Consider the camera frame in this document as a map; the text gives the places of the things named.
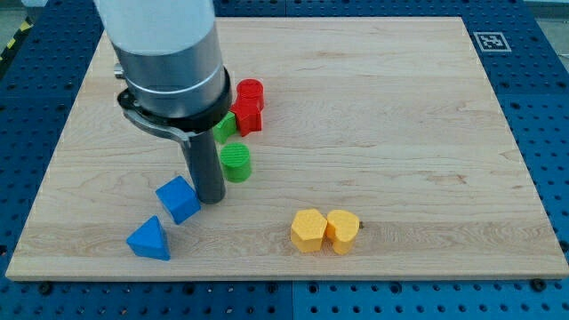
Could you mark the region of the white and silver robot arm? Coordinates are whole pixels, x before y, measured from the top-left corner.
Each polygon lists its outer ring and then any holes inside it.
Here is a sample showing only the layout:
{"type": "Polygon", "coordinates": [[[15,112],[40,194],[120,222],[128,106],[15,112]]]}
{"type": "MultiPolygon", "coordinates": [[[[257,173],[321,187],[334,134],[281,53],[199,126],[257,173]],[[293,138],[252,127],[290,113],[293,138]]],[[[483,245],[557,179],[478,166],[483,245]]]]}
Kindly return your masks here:
{"type": "Polygon", "coordinates": [[[150,114],[196,115],[228,91],[212,0],[95,0],[132,94],[150,114]]]}

